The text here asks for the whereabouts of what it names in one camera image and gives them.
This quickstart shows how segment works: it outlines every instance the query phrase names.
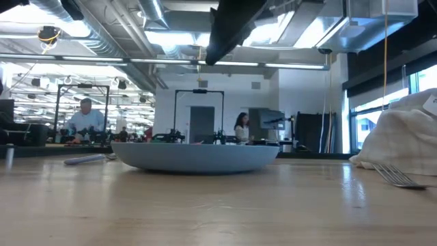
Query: desk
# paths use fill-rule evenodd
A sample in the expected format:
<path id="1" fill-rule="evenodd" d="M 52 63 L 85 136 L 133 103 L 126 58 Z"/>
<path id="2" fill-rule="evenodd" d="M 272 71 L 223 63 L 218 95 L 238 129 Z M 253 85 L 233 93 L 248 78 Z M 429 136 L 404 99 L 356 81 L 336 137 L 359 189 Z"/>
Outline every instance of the desk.
<path id="1" fill-rule="evenodd" d="M 174 176 L 75 156 L 1 173 L 2 245 L 435 245 L 437 189 L 392 187 L 343 161 L 277 160 L 232 176 Z M 437 178 L 412 176 L 436 184 Z"/>

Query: person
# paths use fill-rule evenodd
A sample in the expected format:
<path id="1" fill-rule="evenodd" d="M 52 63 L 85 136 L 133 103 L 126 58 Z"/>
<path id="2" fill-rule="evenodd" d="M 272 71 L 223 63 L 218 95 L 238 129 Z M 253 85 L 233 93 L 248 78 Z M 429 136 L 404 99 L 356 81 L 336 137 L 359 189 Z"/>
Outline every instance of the person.
<path id="1" fill-rule="evenodd" d="M 238 115 L 234 130 L 238 144 L 250 144 L 253 140 L 253 137 L 249 138 L 249 116 L 247 113 L 243 112 Z"/>
<path id="2" fill-rule="evenodd" d="M 118 134 L 120 141 L 122 143 L 126 143 L 128 141 L 128 132 L 126 131 L 126 127 L 123 126 L 122 130 L 120 131 L 120 133 Z"/>
<path id="3" fill-rule="evenodd" d="M 84 129 L 90 130 L 93 128 L 96 132 L 103 131 L 104 116 L 103 113 L 97 109 L 91 108 L 91 99 L 85 98 L 81 100 L 81 110 L 76 112 L 68 121 L 67 126 L 70 129 L 76 129 L 74 136 L 74 144 L 80 144 L 85 139 L 84 136 L 77 132 Z"/>

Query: woman with dark hair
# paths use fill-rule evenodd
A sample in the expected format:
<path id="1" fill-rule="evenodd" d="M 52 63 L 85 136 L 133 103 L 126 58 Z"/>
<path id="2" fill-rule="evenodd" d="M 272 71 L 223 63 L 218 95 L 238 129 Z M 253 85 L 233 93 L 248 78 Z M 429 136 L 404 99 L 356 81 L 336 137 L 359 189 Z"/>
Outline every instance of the woman with dark hair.
<path id="1" fill-rule="evenodd" d="M 235 136 L 238 144 L 249 144 L 249 116 L 247 113 L 240 113 L 234 126 Z"/>

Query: white cloth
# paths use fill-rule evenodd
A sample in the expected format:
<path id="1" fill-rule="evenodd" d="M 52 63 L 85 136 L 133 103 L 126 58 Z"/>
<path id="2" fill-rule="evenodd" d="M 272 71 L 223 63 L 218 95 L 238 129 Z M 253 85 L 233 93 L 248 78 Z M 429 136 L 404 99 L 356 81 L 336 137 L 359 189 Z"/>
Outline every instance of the white cloth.
<path id="1" fill-rule="evenodd" d="M 247 126 L 244 126 L 244 128 L 241 126 L 235 127 L 235 136 L 240 141 L 238 144 L 247 144 L 249 142 L 249 128 Z"/>
<path id="2" fill-rule="evenodd" d="M 409 95 L 391 104 L 350 161 L 373 169 L 372 163 L 394 165 L 407 174 L 437 176 L 437 115 L 423 109 L 437 89 Z"/>
<path id="3" fill-rule="evenodd" d="M 93 126 L 95 131 L 103 131 L 103 124 L 103 113 L 97 109 L 91 109 L 91 111 L 86 115 L 81 111 L 76 112 L 68 121 L 68 127 L 76 127 L 76 130 L 78 131 L 81 131 L 84 128 L 89 129 L 90 126 Z"/>

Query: bowl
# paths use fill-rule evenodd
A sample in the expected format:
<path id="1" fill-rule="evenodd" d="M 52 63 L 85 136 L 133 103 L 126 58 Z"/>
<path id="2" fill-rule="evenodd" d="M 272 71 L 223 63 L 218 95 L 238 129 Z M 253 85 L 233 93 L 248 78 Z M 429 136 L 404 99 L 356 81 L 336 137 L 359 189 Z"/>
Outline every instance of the bowl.
<path id="1" fill-rule="evenodd" d="M 178 143 L 112 143 L 114 153 L 140 169 L 194 174 L 230 174 L 261 169 L 278 155 L 274 146 Z"/>

